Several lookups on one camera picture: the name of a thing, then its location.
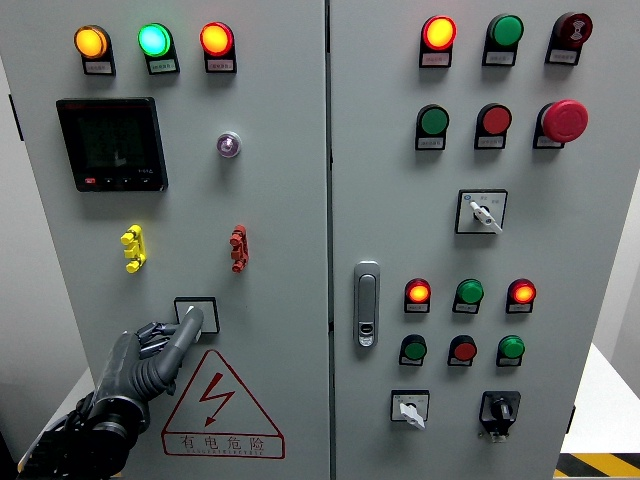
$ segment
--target lightning bolt symbol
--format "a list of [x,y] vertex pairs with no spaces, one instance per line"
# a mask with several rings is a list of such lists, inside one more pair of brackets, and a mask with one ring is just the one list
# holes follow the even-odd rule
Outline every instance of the lightning bolt symbol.
[[233,397],[233,394],[236,393],[235,391],[232,391],[232,392],[221,393],[219,395],[214,395],[210,397],[209,394],[220,382],[220,380],[222,380],[222,374],[218,372],[213,376],[213,380],[211,380],[211,383],[209,384],[205,392],[202,394],[202,397],[200,397],[200,402],[208,402],[209,400],[215,400],[216,398],[224,397],[224,400],[222,401],[218,409],[213,413],[213,415],[211,415],[210,417],[207,417],[207,420],[204,422],[205,427],[208,427],[209,425],[211,425],[213,422],[216,421],[215,416],[218,414],[220,410],[222,410],[222,407],[224,407],[226,403],[229,400],[231,400],[231,397]]

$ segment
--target yellow black hazard stripe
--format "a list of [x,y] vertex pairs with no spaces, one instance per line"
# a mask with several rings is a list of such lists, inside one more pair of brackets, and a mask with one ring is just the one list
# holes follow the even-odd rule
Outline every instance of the yellow black hazard stripe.
[[561,453],[554,478],[640,478],[640,453]]

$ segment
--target gray metal panel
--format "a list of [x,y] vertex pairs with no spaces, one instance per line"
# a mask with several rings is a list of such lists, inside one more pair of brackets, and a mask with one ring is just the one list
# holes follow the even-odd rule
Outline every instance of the gray metal panel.
[[[545,66],[555,20],[580,9],[594,21],[579,66]],[[482,68],[487,25],[500,13],[525,24],[514,68]],[[331,4],[338,479],[548,479],[557,461],[638,170],[640,100],[632,1],[367,2]],[[458,26],[453,65],[419,71],[418,41],[432,15]],[[575,98],[586,133],[561,151],[533,151],[546,103]],[[476,116],[491,102],[513,113],[503,151],[474,151]],[[451,116],[443,152],[415,152],[416,115],[437,103]],[[504,188],[501,236],[456,236],[458,190]],[[376,347],[352,340],[353,268],[380,264]],[[403,313],[415,277],[433,289],[431,313]],[[482,281],[477,316],[451,313],[457,284]],[[538,289],[531,315],[504,313],[508,285]],[[422,368],[398,365],[405,335],[419,333]],[[471,368],[447,367],[449,342],[473,336]],[[499,340],[520,335],[522,367],[495,366]],[[389,421],[392,389],[428,389],[425,432]],[[485,390],[518,390],[505,444],[491,444],[478,413]]]
[[[178,397],[163,396],[151,403],[151,429],[127,478],[237,479],[256,469],[261,478],[327,478],[323,2],[2,3],[2,56],[94,376],[121,331],[174,321],[176,296],[215,296],[221,333],[189,353],[178,394],[215,347],[286,439],[283,461],[165,456],[160,432]],[[204,73],[198,35],[210,21],[233,29],[237,75]],[[149,22],[171,30],[180,74],[147,74],[136,35]],[[83,75],[73,34],[85,24],[110,34],[117,77]],[[78,193],[55,101],[127,96],[156,99],[168,190]],[[227,130],[243,141],[231,160],[215,151]],[[135,275],[125,271],[119,241],[132,223],[148,249]],[[251,259],[236,275],[229,236],[239,223]]]

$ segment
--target electrical hazard warning sign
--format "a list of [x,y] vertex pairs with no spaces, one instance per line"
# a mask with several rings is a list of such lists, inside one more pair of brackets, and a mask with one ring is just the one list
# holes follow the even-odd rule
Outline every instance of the electrical hazard warning sign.
[[283,459],[284,436],[231,365],[208,350],[162,430],[167,455]]

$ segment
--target orange indicator light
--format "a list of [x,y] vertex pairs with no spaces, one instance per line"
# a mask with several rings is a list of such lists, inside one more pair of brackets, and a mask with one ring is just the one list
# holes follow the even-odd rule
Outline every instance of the orange indicator light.
[[420,279],[412,280],[406,288],[407,297],[414,303],[424,303],[431,296],[429,284]]
[[109,48],[105,31],[95,25],[80,27],[73,37],[73,41],[80,55],[88,59],[102,57]]
[[510,290],[511,298],[516,303],[525,304],[531,303],[536,298],[536,288],[528,280],[520,280],[512,284]]
[[200,43],[209,55],[221,57],[233,47],[233,33],[224,23],[209,23],[200,32]]
[[432,50],[446,50],[456,38],[456,24],[449,17],[431,17],[422,30],[422,39]]

